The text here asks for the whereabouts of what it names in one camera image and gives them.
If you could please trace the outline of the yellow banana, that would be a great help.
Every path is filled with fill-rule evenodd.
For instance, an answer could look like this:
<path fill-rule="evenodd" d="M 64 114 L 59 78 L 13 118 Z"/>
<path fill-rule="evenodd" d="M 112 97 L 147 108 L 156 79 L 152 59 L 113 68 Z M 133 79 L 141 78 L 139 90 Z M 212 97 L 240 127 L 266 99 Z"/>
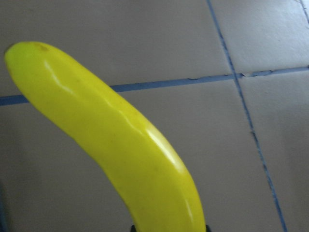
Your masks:
<path fill-rule="evenodd" d="M 60 49 L 19 42 L 4 52 L 25 98 L 104 171 L 139 232 L 204 232 L 201 200 L 185 164 L 134 106 Z"/>

